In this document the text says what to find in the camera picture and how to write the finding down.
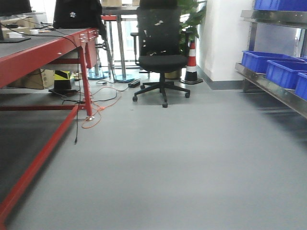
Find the monitor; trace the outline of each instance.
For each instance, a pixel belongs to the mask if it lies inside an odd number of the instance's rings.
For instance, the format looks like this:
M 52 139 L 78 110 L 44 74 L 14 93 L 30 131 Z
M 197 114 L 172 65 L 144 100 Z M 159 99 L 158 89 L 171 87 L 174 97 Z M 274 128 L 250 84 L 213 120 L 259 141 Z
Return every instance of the monitor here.
M 0 16 L 11 16 L 29 12 L 32 12 L 30 0 L 1 0 L 0 2 Z M 0 43 L 16 43 L 28 39 L 30 38 L 4 38 L 0 26 Z

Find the office chair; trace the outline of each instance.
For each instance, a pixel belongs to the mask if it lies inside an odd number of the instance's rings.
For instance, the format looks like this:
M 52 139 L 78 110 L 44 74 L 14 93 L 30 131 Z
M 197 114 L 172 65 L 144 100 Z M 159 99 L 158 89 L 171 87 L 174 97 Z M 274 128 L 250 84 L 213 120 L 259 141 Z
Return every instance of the office chair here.
M 188 58 L 179 51 L 179 19 L 181 9 L 177 0 L 141 0 L 137 8 L 138 33 L 131 33 L 134 38 L 135 63 L 148 72 L 160 73 L 159 82 L 147 82 L 141 85 L 137 95 L 159 89 L 163 95 L 163 108 L 167 108 L 165 88 L 183 91 L 190 97 L 190 90 L 176 86 L 173 81 L 165 81 L 165 73 L 176 71 L 186 66 Z M 136 58 L 136 36 L 139 36 L 140 56 Z

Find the potted plant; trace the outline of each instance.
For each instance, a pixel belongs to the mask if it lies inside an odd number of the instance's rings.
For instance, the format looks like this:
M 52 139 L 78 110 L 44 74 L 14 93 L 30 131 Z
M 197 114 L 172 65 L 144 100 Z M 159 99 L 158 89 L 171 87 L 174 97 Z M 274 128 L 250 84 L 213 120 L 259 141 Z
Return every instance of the potted plant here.
M 206 16 L 206 4 L 199 10 L 199 4 L 206 3 L 207 1 L 196 1 L 196 0 L 177 0 L 178 6 L 182 8 L 180 17 L 180 42 L 179 47 L 182 54 L 188 52 L 186 47 L 185 34 L 181 31 L 189 32 L 189 41 L 199 38 L 197 31 L 197 25 L 202 23 L 202 20 Z M 167 79 L 178 79 L 181 76 L 181 69 L 175 72 L 167 73 L 165 78 Z

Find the black bag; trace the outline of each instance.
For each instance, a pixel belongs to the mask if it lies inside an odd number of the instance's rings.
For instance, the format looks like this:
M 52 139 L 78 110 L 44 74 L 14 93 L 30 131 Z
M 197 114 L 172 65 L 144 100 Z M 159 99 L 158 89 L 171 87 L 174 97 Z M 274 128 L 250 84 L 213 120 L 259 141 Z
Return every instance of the black bag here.
M 94 27 L 99 34 L 105 34 L 101 21 L 102 6 L 100 0 L 57 0 L 54 10 L 53 27 L 55 29 L 76 29 Z

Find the black and yellow traffic cone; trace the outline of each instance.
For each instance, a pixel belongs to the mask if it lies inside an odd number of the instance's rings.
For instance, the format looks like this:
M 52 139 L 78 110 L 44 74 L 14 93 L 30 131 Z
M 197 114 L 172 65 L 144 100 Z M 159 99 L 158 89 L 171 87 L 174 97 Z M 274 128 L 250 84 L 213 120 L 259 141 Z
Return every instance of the black and yellow traffic cone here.
M 54 72 L 54 88 L 49 92 L 66 94 L 79 91 L 75 86 L 74 77 L 70 71 L 56 70 Z

